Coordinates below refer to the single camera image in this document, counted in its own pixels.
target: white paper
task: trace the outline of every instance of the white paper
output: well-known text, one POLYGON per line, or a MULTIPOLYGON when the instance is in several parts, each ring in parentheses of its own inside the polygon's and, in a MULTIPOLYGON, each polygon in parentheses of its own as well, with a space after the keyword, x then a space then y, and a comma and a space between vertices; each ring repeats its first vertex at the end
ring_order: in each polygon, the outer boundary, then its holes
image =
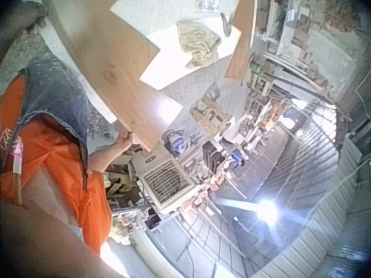
MULTIPOLYGON (((127 9, 125 1, 117 0, 110 11, 125 20, 122 13, 123 9, 127 9)), ((230 37, 227 38, 223 31, 223 22, 220 16, 198 20, 197 22, 207 26, 220 36, 221 44, 218 46, 219 59, 233 54, 241 36, 239 29, 233 27, 230 37)), ((192 59, 192 55, 182 51, 176 25, 149 34, 147 38, 160 48, 160 52, 140 77, 142 82, 156 90, 161 90, 167 85, 199 69, 199 67, 193 69, 186 68, 187 63, 192 59)))

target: wooden block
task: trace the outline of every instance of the wooden block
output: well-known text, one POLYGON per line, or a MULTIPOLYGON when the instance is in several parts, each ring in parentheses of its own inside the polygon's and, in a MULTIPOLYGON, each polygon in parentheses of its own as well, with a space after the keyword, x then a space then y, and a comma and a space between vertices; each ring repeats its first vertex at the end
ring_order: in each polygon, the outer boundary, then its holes
POLYGON ((308 41, 309 35, 308 33, 296 28, 294 37, 301 40, 302 42, 306 43, 308 41))
POLYGON ((139 81, 159 49, 110 12, 115 0, 44 1, 70 56, 102 100, 145 149, 182 106, 139 81))
POLYGON ((233 25, 241 36, 224 77, 242 81, 249 65, 249 48, 254 26, 254 0, 239 0, 233 25))
POLYGON ((267 13, 263 10, 258 10, 256 13, 256 27, 264 29, 267 26, 267 13))

